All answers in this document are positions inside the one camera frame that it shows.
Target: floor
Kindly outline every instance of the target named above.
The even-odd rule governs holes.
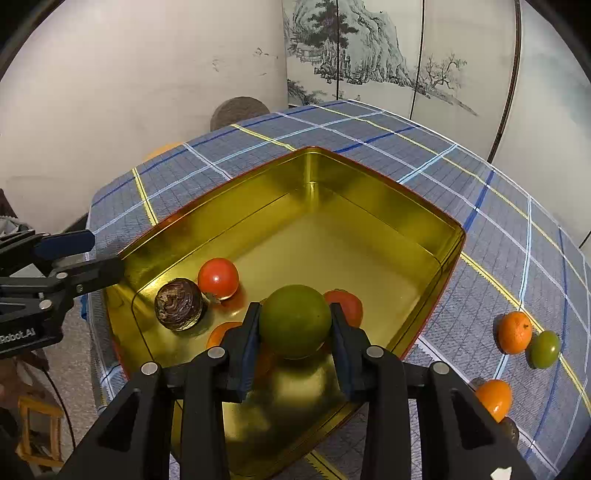
[[[62,264],[73,264],[79,261],[82,261],[82,258],[74,256],[64,259]],[[16,275],[41,276],[32,265]],[[90,333],[86,321],[80,317],[80,299],[76,299],[74,307],[66,313],[62,330],[63,340],[45,347],[44,352],[49,361],[49,374],[70,415],[74,438],[78,444],[98,416],[90,381]],[[29,369],[28,372],[33,374],[53,397],[56,397],[50,382],[42,372],[36,369]],[[72,440],[64,418],[61,423],[61,451],[64,460],[71,455],[72,450]]]

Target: table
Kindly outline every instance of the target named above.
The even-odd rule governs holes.
[[[453,276],[406,360],[442,360],[466,381],[501,378],[519,450],[553,478],[591,424],[591,268],[568,234],[524,189],[461,145],[393,113],[352,100],[270,113],[195,138],[100,189],[87,227],[89,258],[114,254],[178,208],[252,168],[308,145],[341,153],[403,182],[457,219],[467,240]],[[495,345],[495,318],[521,308],[562,340],[560,361],[532,370]],[[100,292],[89,296],[99,410],[125,383]],[[421,476],[416,406],[410,404],[413,478]],[[277,478],[359,478],[366,410]]]

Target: orange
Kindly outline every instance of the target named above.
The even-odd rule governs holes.
[[[523,312],[509,312],[499,324],[499,345],[505,353],[523,352],[531,341],[531,322]]]
[[[225,322],[215,327],[207,339],[205,350],[209,350],[213,346],[220,346],[222,344],[223,336],[226,335],[226,332],[232,328],[239,327],[240,325],[242,325],[242,322]],[[258,357],[256,359],[256,380],[263,377],[271,369],[274,359],[275,356],[273,355],[273,352],[271,352],[266,344],[262,343],[259,348]]]
[[[475,391],[476,398],[496,421],[501,421],[511,408],[511,387],[502,380],[489,380]]]
[[[328,291],[324,294],[324,299],[329,305],[339,303],[345,314],[347,323],[352,327],[359,327],[363,319],[363,304],[355,295],[339,288]]]
[[[239,327],[240,325],[242,325],[242,322],[226,322],[221,323],[215,327],[209,334],[209,338],[205,344],[205,350],[209,350],[213,346],[220,346],[222,344],[223,336],[226,335],[226,332],[230,328]]]

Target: tray rim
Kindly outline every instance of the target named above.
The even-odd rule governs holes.
[[[433,310],[438,305],[439,300],[441,299],[441,296],[443,295],[443,292],[445,291],[445,289],[452,277],[453,271],[456,268],[457,262],[460,258],[460,253],[461,253],[462,248],[463,248],[465,241],[466,241],[466,237],[467,237],[466,231],[463,229],[462,225],[455,218],[453,218],[452,216],[450,216],[449,214],[447,214],[446,212],[444,212],[439,207],[432,204],[431,202],[429,202],[428,200],[426,200],[425,198],[423,198],[419,194],[415,193],[414,191],[412,191],[411,189],[409,189],[405,185],[398,183],[394,179],[392,179],[392,178],[390,178],[390,177],[388,177],[376,170],[366,167],[365,165],[361,164],[360,162],[357,162],[356,160],[344,157],[338,153],[327,150],[323,147],[308,146],[308,147],[299,148],[298,150],[286,153],[285,155],[282,155],[280,157],[273,158],[273,159],[259,165],[258,167],[255,167],[251,170],[245,171],[245,172],[241,173],[240,175],[237,175],[236,177],[232,178],[231,180],[225,181],[225,182],[221,183],[220,185],[217,185],[216,187],[212,188],[208,192],[203,193],[202,195],[200,195],[200,196],[194,198],[193,200],[191,200],[190,202],[186,203],[181,208],[179,208],[177,211],[171,213],[165,219],[163,219],[161,222],[159,222],[158,224],[154,225],[149,230],[144,232],[137,239],[135,239],[129,245],[127,245],[125,248],[123,248],[119,252],[118,256],[122,260],[124,260],[125,258],[130,256],[136,249],[140,248],[145,243],[149,242],[153,237],[155,237],[156,235],[158,235],[159,233],[164,231],[167,227],[169,227],[170,225],[181,220],[183,217],[187,216],[193,210],[200,207],[201,205],[204,205],[205,203],[212,201],[214,198],[218,197],[219,195],[223,194],[224,192],[226,192],[228,190],[231,190],[232,188],[238,186],[239,184],[241,184],[245,181],[248,181],[250,178],[260,175],[261,173],[263,173],[265,170],[267,170],[269,168],[279,166],[285,162],[291,161],[292,158],[294,158],[294,157],[299,157],[303,154],[308,154],[308,153],[324,155],[326,157],[331,158],[332,160],[343,163],[346,166],[352,167],[352,168],[360,171],[363,174],[366,174],[370,177],[377,179],[378,181],[385,183],[388,187],[390,187],[394,190],[397,190],[401,194],[407,196],[410,200],[416,202],[417,204],[419,204],[423,208],[427,209],[429,212],[434,214],[436,217],[438,217],[439,219],[441,219],[442,221],[444,221],[448,225],[450,225],[450,227],[452,227],[454,230],[457,230],[459,232],[459,236],[456,239],[456,242],[450,245],[450,249],[449,249],[448,253],[443,258],[443,260],[440,262],[441,272],[448,271],[449,273],[446,275],[444,282],[440,285],[441,289],[437,295],[437,298],[434,299],[433,304],[430,306],[428,314],[425,315],[424,320],[420,323],[420,325],[418,325],[417,331],[414,334],[414,336],[412,337],[411,341],[408,343],[408,345],[405,346],[404,350],[400,353],[400,358],[404,359],[406,357],[406,355],[408,354],[408,352],[410,351],[410,349],[414,346],[417,338],[420,336],[426,323],[428,322],[429,318],[433,314]],[[441,282],[441,280],[442,280],[442,278],[438,282],[435,283],[435,286],[433,288],[435,288],[437,286],[437,284]],[[138,291],[140,291],[144,287],[145,287],[145,285],[140,287]],[[109,316],[108,306],[105,310],[106,310],[107,317],[109,318],[109,326],[111,326],[111,318]],[[117,341],[114,341],[113,344],[115,345],[115,352],[116,352],[117,357],[121,363],[123,371],[126,374],[126,376],[128,378],[130,378],[130,375],[129,375],[130,372],[128,371],[128,369],[126,368],[126,366],[124,364],[123,352],[120,351],[121,347],[119,345],[117,345]],[[396,346],[393,346],[389,349],[391,351],[393,351],[395,349],[395,347]],[[145,348],[147,350],[147,354],[149,356],[152,356],[149,347],[147,345],[145,345]],[[300,443],[295,445],[292,449],[286,451],[284,453],[283,458],[282,458],[283,459],[282,462],[276,461],[273,463],[273,465],[276,465],[278,463],[282,463],[282,467],[279,470],[275,471],[275,473],[272,473],[272,475],[278,474],[283,469],[287,468],[290,464],[292,464],[294,461],[296,461],[298,458],[304,456],[305,454],[303,454],[303,455],[300,454],[300,452],[302,450],[304,450],[304,449],[308,450],[308,451],[313,450],[314,447],[316,445],[318,445],[322,440],[324,440],[328,435],[330,435],[330,433],[332,431],[334,431],[336,428],[339,428],[341,425],[345,424],[353,416],[353,414],[359,409],[360,406],[361,406],[361,404],[354,404],[351,402],[345,402],[341,406],[341,408],[334,411],[329,417],[325,417],[323,419],[320,419],[317,423],[317,428],[308,438],[303,439]],[[178,402],[175,405],[175,410],[177,408],[182,410],[182,408],[180,407]],[[336,417],[342,413],[344,413],[345,415],[339,421],[335,421]],[[266,470],[265,475],[269,475],[268,472],[271,469],[265,469],[265,470]],[[246,476],[242,476],[240,474],[235,474],[235,473],[233,473],[232,475],[233,475],[233,478],[239,478],[239,479],[252,478],[252,477],[246,477]]]
[[[340,154],[335,153],[333,151],[327,150],[323,147],[308,146],[308,147],[299,148],[299,149],[292,151],[292,152],[288,152],[285,155],[282,155],[280,157],[273,158],[273,159],[259,165],[258,167],[255,167],[252,170],[245,171],[245,172],[241,173],[240,175],[237,175],[236,177],[232,178],[231,180],[227,180],[227,181],[221,183],[220,185],[215,186],[214,188],[212,188],[208,192],[205,192],[202,195],[195,197],[193,200],[191,200],[190,202],[186,203],[185,205],[183,205],[181,208],[179,208],[175,212],[168,215],[162,221],[158,222],[156,225],[149,228],[149,230],[145,231],[142,235],[140,235],[138,238],[133,240],[129,245],[122,248],[119,251],[118,256],[122,260],[124,260],[126,257],[131,255],[137,248],[139,248],[144,243],[148,242],[150,239],[152,239],[153,237],[158,235],[160,232],[164,231],[168,226],[172,225],[175,222],[178,222],[183,216],[186,216],[187,214],[192,212],[195,208],[198,208],[199,206],[213,200],[218,195],[236,187],[239,183],[242,183],[244,181],[248,181],[248,177],[253,177],[255,175],[259,175],[264,170],[266,170],[272,166],[279,166],[286,161],[290,161],[292,159],[292,157],[297,157],[299,155],[306,154],[306,153],[316,153],[316,154],[325,155],[326,157],[330,157],[335,161],[344,163],[350,167],[355,168],[356,170],[360,170],[361,172],[363,172],[371,177],[376,178],[377,180],[385,183],[386,185],[388,185],[390,188],[393,188],[394,190],[400,191],[401,193],[403,193],[404,195],[406,195],[407,197],[409,197],[410,199],[412,199],[416,203],[420,204],[423,208],[426,208],[431,213],[435,214],[441,220],[444,220],[448,224],[452,224],[452,225],[455,224],[456,227],[459,227],[462,232],[461,237],[463,238],[461,243],[462,243],[462,245],[464,244],[464,242],[466,240],[466,232],[463,229],[462,225],[455,218],[453,218],[451,215],[448,215],[446,212],[441,210],[438,206],[434,205],[433,203],[429,202],[425,198],[421,197],[418,193],[415,193],[414,191],[409,189],[407,186],[397,182],[394,179],[391,179],[390,177],[378,172],[377,170],[373,170],[372,168],[366,167],[365,165],[363,165],[362,163],[360,163],[356,160],[352,160],[352,159],[347,158],[343,155],[340,155]]]

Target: tree painting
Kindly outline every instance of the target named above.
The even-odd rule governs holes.
[[[320,48],[328,40],[335,45],[339,42],[341,48],[347,48],[349,46],[349,40],[345,35],[347,33],[357,33],[359,30],[347,23],[345,14],[339,15],[338,23],[335,21],[337,18],[336,4],[333,0],[322,0],[316,4],[316,7],[321,8],[321,10],[309,16],[309,20],[313,22],[312,26],[315,30],[310,34],[308,42]]]
[[[467,64],[466,60],[456,58],[455,53],[448,55],[442,61],[435,61],[431,54],[421,67],[419,82],[430,91],[434,91],[437,85],[456,90],[462,87],[459,73]]]
[[[318,95],[326,96],[327,94],[322,90],[314,90],[308,93],[300,85],[300,82],[287,79],[287,95],[299,99],[302,105],[309,105],[311,103],[320,103],[322,100],[318,98]]]

